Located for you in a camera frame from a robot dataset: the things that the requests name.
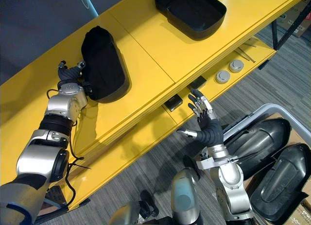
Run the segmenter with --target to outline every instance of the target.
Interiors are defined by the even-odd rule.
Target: black cable
[[[65,182],[67,184],[67,186],[71,189],[72,191],[72,198],[71,200],[66,204],[66,206],[68,207],[74,200],[74,198],[76,197],[76,190],[74,189],[74,187],[70,184],[69,180],[68,180],[68,176],[69,176],[69,173],[70,173],[70,170],[72,168],[72,166],[78,161],[79,159],[76,158],[72,163],[68,164],[68,167],[67,167],[67,172],[66,172],[66,176],[65,176]]]
[[[76,160],[83,160],[84,157],[78,157],[74,154],[73,149],[72,149],[72,143],[71,143],[71,133],[69,134],[69,147],[70,147],[70,152],[71,155],[76,159]]]
[[[68,177],[69,177],[69,173],[71,171],[71,168],[75,165],[75,166],[79,166],[79,167],[83,167],[83,168],[87,168],[87,167],[84,167],[84,166],[80,166],[80,165],[77,165],[76,162],[79,161],[79,160],[83,160],[84,157],[77,157],[74,152],[73,152],[73,149],[72,149],[72,143],[71,143],[71,133],[69,134],[69,146],[70,146],[70,152],[71,152],[71,155],[75,158],[75,160],[72,162],[72,163],[69,163],[68,166],[67,166],[67,172],[66,172],[66,176],[65,176],[65,182],[68,186],[68,188],[71,189],[72,191],[72,197],[70,199],[70,201],[68,203],[66,203],[66,205],[60,209],[57,209],[53,212],[50,212],[50,213],[47,213],[47,214],[44,214],[44,215],[41,215],[40,217],[48,217],[48,216],[52,216],[53,214],[57,214],[58,212],[60,212],[61,210],[64,210],[64,208],[68,208],[68,206],[73,202],[75,196],[76,196],[76,190],[74,189],[74,187],[70,184],[69,180],[68,180]]]
[[[49,92],[50,92],[50,91],[57,91],[57,92],[58,92],[58,90],[56,90],[56,89],[48,89],[48,90],[47,90],[47,97],[48,97],[48,99],[50,99],[50,96],[49,96]]]

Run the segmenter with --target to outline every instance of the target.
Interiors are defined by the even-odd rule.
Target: blue pole
[[[84,7],[90,11],[90,13],[92,14],[93,17],[98,16],[98,13],[95,10],[91,0],[81,0],[81,1],[82,1],[82,4],[84,5]]]

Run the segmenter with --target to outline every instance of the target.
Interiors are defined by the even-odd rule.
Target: yellow shelving unit
[[[85,34],[99,25],[114,37],[124,58],[132,86],[122,99],[109,104],[89,101],[73,129],[74,151],[86,157],[91,170],[74,169],[70,181],[79,203],[150,150],[192,116],[187,107],[186,86],[203,75],[202,92],[215,100],[275,51],[256,38],[249,38],[301,0],[220,0],[227,7],[221,27],[202,41],[194,41],[168,23],[154,0],[123,0],[100,14],[0,87],[1,178],[5,184],[16,177],[16,162],[32,132],[43,118],[46,91],[56,88],[57,65],[66,60],[74,66]],[[249,41],[257,47],[241,45]],[[240,46],[256,62],[233,51]],[[230,73],[225,84],[215,81],[217,71],[228,70],[233,59],[244,62],[239,73]],[[174,112],[161,105],[178,93],[184,103]],[[63,185],[66,199],[71,192]]]
[[[200,91],[209,99],[209,101],[212,102],[213,100],[215,100],[218,96],[223,94],[233,85],[235,85],[239,80],[244,78],[252,70],[256,69],[258,66],[260,66],[266,60],[270,59],[276,53],[274,49],[270,48],[256,37],[251,37],[249,40],[246,41],[246,43],[256,46],[251,47],[244,44],[240,45],[240,48],[250,57],[252,57],[255,60],[255,63],[250,60],[247,61],[237,52],[232,52],[219,63],[217,63],[212,68],[208,69],[202,74],[202,76],[207,81],[205,85],[200,89]],[[229,63],[235,59],[241,60],[244,63],[244,68],[238,73],[233,73],[229,69]],[[230,73],[229,81],[224,84],[220,84],[216,81],[216,74],[221,70],[226,70]],[[188,103],[190,102],[190,100],[188,99],[189,93],[190,90],[187,87],[178,92],[178,95],[183,99],[183,103],[173,112],[163,106],[177,124],[182,124],[193,116],[193,112],[188,107]]]
[[[276,53],[276,51],[255,37],[250,38],[247,43],[256,45],[256,47],[241,45],[240,48],[254,58],[255,63],[247,61],[237,53],[232,52],[221,62],[203,73],[203,77],[207,79],[207,82],[200,90],[211,101]],[[244,62],[243,70],[238,73],[231,72],[230,80],[226,84],[217,83],[215,80],[216,73],[219,70],[229,71],[228,65],[234,59]],[[88,155],[84,162],[80,162],[82,165],[89,166],[91,170],[81,171],[81,169],[75,168],[70,174],[70,182],[77,190],[76,199],[70,209],[79,205],[80,202],[85,200],[100,186],[107,183],[122,169],[152,149],[157,143],[193,116],[192,111],[187,106],[189,89],[184,88],[178,94],[182,97],[183,104],[173,112],[169,111],[165,106],[159,107],[115,143],[104,145],[99,140],[95,144],[94,150],[96,151],[92,152],[92,156]],[[62,184],[62,190],[67,201],[70,200],[72,196],[71,190],[65,184]]]

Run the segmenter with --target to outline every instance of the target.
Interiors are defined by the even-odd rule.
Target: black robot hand
[[[202,142],[207,147],[223,144],[223,130],[207,98],[198,90],[192,89],[188,98],[193,104],[188,104],[189,108],[197,116],[201,131],[189,129],[178,129],[177,132],[187,137],[194,138]]]

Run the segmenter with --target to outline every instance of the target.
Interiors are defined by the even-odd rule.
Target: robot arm
[[[216,187],[217,201],[227,224],[255,224],[248,195],[243,186],[243,172],[236,163],[237,156],[231,156],[224,146],[223,131],[210,103],[198,90],[189,95],[194,103],[189,107],[198,116],[201,131],[178,130],[179,133],[194,138],[207,146],[197,161],[199,169],[210,169],[210,176]]]
[[[83,66],[83,62],[79,63],[70,69],[71,73],[81,71]],[[67,68],[62,62],[58,94],[49,99],[39,128],[17,161],[17,177],[0,187],[0,223],[3,225],[34,223],[50,183],[66,174],[69,136],[87,99],[81,86],[60,74],[64,70]]]

